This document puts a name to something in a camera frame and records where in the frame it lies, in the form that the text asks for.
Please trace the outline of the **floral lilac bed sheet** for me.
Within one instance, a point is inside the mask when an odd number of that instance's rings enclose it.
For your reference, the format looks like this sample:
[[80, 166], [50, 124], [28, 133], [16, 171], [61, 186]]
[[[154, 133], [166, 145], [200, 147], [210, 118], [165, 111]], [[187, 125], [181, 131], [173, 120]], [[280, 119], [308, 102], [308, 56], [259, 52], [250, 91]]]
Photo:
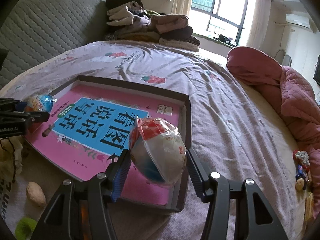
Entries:
[[[78, 75], [106, 77], [187, 94], [191, 101], [192, 148], [228, 179], [257, 182], [289, 239], [304, 235], [304, 197], [294, 187], [296, 142], [269, 103], [240, 84], [213, 53], [192, 53], [142, 42], [93, 42], [66, 51], [10, 81], [1, 97], [26, 99], [48, 93]], [[31, 150], [11, 186], [5, 222], [14, 232], [23, 217], [38, 220], [42, 209], [27, 200], [27, 182], [39, 183], [47, 198], [67, 177]], [[191, 181], [183, 211], [170, 216], [125, 205], [111, 209], [119, 239], [200, 239], [207, 204]]]

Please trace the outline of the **grey quilted headboard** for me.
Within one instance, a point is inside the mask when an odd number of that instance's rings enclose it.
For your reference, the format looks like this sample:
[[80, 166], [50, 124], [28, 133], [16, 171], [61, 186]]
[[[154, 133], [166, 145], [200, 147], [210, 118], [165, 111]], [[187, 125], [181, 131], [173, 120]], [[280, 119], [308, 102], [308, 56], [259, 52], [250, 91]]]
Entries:
[[105, 0], [20, 0], [1, 26], [1, 87], [65, 51], [102, 41]]

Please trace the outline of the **brown walnut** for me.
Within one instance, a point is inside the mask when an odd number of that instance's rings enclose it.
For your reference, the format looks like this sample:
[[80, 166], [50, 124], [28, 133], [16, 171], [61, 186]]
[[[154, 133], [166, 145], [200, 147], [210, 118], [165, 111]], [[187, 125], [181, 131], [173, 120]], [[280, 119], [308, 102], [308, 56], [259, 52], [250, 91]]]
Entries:
[[26, 188], [27, 198], [39, 207], [44, 207], [46, 205], [46, 197], [39, 184], [30, 181]]

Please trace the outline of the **small toys beside duvet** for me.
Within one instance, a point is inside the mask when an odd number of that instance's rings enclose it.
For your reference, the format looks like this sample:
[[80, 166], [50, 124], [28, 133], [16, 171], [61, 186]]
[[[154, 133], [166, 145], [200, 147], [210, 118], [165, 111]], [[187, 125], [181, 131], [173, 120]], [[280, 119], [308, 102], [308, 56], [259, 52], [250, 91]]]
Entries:
[[296, 164], [296, 185], [297, 191], [306, 190], [306, 188], [311, 184], [310, 179], [310, 161], [309, 155], [305, 151], [293, 151], [293, 160]]

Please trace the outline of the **black wall television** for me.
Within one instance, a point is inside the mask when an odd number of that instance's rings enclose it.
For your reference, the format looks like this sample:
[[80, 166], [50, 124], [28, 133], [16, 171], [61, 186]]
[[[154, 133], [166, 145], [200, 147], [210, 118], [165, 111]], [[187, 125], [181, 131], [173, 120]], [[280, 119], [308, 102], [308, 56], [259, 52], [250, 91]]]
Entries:
[[313, 79], [316, 81], [317, 85], [320, 86], [320, 56], [318, 56], [318, 60], [315, 65], [315, 73]]

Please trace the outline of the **dark shallow cardboard tray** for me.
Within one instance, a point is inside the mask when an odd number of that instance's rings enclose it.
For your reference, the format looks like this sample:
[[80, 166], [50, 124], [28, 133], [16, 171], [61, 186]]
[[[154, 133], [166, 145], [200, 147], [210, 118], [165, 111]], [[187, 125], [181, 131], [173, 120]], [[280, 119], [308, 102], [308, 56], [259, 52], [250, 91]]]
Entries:
[[[66, 88], [68, 85], [74, 83], [75, 81], [111, 86], [117, 89], [125, 89], [133, 92], [144, 92], [180, 101], [181, 103], [183, 103], [183, 106], [180, 111], [179, 123], [178, 125], [174, 126], [178, 128], [185, 146], [191, 146], [191, 106], [189, 97], [187, 95], [163, 88], [151, 87], [140, 83], [132, 83], [128, 81], [120, 81], [103, 77], [79, 75], [54, 90], [52, 92], [52, 96], [55, 97], [58, 92]], [[78, 180], [73, 176], [71, 177], [75, 181], [84, 181]], [[136, 205], [151, 207], [164, 212], [180, 212], [184, 208], [187, 195], [187, 186], [187, 172], [183, 172], [181, 178], [172, 187], [161, 187], [158, 184], [154, 184], [147, 180], [139, 172], [135, 165], [132, 164], [127, 174], [121, 196], [117, 200], [123, 199]]]

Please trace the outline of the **red white snack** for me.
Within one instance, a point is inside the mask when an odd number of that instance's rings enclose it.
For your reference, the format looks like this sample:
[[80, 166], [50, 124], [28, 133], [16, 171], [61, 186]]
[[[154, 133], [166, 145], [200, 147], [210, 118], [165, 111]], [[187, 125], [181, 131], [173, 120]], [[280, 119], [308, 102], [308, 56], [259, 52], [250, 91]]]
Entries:
[[186, 165], [178, 128], [162, 118], [136, 118], [129, 135], [131, 159], [139, 172], [161, 187], [172, 187]]

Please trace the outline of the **white wall air conditioner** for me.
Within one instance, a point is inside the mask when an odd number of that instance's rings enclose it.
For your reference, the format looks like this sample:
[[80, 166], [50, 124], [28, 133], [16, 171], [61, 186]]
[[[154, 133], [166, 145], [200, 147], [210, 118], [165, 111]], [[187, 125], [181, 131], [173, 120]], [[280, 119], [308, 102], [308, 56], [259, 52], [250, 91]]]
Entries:
[[304, 16], [295, 14], [286, 14], [286, 21], [288, 24], [298, 25], [303, 28], [311, 28], [310, 19]]

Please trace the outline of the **cream black-trimmed scrunchie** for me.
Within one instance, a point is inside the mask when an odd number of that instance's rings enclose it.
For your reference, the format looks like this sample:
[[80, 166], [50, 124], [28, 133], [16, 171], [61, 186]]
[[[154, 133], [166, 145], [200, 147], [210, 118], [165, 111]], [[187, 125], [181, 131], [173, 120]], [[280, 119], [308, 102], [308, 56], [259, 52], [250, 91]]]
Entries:
[[1, 139], [1, 178], [7, 182], [15, 182], [16, 176], [22, 172], [23, 138], [21, 136]]

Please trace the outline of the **pink blue children's book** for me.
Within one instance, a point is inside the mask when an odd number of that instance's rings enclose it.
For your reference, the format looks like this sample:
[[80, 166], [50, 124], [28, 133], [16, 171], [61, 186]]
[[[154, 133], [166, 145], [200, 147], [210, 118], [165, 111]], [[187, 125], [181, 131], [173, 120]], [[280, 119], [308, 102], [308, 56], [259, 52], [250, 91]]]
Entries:
[[56, 94], [47, 122], [27, 141], [51, 163], [78, 180], [89, 180], [129, 146], [135, 119], [160, 117], [178, 125], [178, 100], [75, 81]]

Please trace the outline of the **blue orange snack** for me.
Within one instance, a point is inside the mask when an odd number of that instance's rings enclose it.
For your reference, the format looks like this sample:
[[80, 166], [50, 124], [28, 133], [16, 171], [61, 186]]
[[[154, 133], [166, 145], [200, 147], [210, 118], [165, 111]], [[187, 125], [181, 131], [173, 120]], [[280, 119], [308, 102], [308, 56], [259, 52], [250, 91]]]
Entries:
[[36, 94], [28, 99], [25, 107], [26, 112], [46, 111], [51, 112], [53, 104], [57, 102], [57, 99], [48, 94]]

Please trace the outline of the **window with dark frame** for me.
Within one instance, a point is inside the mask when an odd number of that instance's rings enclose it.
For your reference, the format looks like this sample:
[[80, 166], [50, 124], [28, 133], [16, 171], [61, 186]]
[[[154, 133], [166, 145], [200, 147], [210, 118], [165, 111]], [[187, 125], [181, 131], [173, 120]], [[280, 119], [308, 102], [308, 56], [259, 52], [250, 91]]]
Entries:
[[191, 0], [189, 19], [198, 35], [237, 46], [250, 0]]

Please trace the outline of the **white chair back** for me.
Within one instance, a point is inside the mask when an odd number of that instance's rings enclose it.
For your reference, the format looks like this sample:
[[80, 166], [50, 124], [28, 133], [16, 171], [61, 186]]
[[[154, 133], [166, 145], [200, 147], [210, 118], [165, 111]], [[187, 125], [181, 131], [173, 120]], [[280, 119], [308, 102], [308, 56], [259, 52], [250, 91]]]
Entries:
[[282, 66], [291, 67], [292, 59], [291, 56], [286, 53], [285, 50], [280, 49], [276, 52], [274, 59]]

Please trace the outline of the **pile of folded clothes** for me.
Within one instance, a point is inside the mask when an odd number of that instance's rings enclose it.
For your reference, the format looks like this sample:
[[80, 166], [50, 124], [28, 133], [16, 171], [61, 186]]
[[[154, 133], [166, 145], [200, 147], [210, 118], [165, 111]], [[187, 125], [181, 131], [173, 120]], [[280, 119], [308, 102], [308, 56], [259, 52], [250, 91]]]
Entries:
[[155, 42], [198, 52], [200, 41], [193, 35], [189, 18], [179, 14], [147, 11], [141, 0], [106, 0], [105, 40]]

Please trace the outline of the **pink quilted duvet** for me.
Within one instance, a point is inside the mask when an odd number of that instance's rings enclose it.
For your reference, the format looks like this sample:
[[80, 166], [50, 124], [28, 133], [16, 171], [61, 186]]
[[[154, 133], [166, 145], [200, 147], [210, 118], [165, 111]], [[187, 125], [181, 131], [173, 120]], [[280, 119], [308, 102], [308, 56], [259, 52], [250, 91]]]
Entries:
[[313, 215], [319, 215], [319, 105], [310, 83], [289, 66], [251, 47], [236, 47], [227, 69], [258, 91], [283, 120], [299, 150], [308, 153], [313, 183]]

